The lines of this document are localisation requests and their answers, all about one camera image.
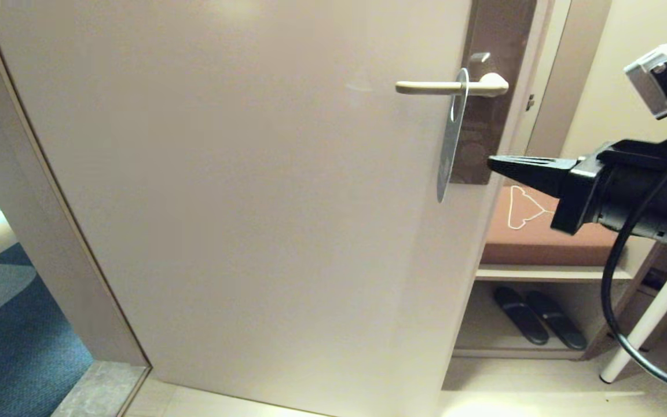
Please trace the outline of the blue do-not-disturb door hanger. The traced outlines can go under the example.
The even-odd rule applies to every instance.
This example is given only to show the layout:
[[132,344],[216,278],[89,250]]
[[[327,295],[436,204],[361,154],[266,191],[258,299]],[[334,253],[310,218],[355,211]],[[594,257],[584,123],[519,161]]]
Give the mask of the blue do-not-disturb door hanger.
[[439,156],[439,167],[437,172],[437,202],[444,200],[450,177],[452,176],[453,164],[455,163],[456,148],[460,139],[461,124],[465,114],[467,103],[469,71],[461,68],[456,75],[456,82],[460,83],[456,93],[450,95],[452,100],[448,108],[446,124],[443,132],[441,152]]

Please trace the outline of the beige room door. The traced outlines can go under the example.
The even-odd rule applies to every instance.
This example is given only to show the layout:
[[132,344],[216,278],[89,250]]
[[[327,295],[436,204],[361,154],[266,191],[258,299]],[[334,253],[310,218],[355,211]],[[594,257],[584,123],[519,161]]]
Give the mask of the beige room door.
[[473,0],[0,0],[0,51],[156,375],[431,414],[496,191],[437,202]]

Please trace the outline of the brown seat cushion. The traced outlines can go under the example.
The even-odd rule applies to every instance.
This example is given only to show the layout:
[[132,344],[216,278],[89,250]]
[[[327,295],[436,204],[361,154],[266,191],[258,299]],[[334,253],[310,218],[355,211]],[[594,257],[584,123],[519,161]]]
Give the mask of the brown seat cushion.
[[[559,200],[524,187],[547,209],[555,211]],[[532,266],[603,266],[616,233],[598,224],[585,224],[575,235],[551,229],[554,214],[530,222],[524,229],[508,229],[510,186],[502,187],[490,222],[482,264]]]

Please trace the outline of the white table leg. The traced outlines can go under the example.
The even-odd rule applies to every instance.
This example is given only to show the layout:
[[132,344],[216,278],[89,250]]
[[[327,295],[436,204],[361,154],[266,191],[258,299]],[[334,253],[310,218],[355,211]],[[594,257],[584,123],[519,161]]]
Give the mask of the white table leg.
[[638,348],[647,340],[659,322],[664,319],[665,314],[667,314],[667,282],[662,285],[648,309],[633,327],[630,336],[620,335],[618,337],[620,348],[617,349],[611,361],[601,371],[600,380],[602,382],[608,383],[608,385],[613,383],[628,363],[635,361],[646,372],[667,383],[667,375],[664,375],[661,370],[654,371],[651,363],[645,364],[646,358],[641,356],[638,351]]

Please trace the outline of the black slipper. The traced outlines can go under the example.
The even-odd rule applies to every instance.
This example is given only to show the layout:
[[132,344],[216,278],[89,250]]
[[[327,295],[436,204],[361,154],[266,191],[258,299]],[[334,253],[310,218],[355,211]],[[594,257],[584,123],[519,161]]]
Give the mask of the black slipper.
[[538,346],[548,343],[547,330],[517,291],[510,287],[496,287],[493,300],[530,343]]
[[577,351],[587,348],[586,337],[552,298],[541,291],[529,291],[526,300],[532,311],[545,322],[567,348]]

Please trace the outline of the brown metal lock plate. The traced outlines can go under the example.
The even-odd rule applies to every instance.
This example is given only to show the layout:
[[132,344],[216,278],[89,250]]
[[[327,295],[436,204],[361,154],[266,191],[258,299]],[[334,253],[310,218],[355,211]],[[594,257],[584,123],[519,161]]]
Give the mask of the brown metal lock plate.
[[[461,59],[469,79],[479,82],[495,73],[513,86],[521,73],[537,0],[472,0]],[[512,90],[498,97],[467,98],[450,182],[484,185],[486,161],[502,140],[511,108]]]

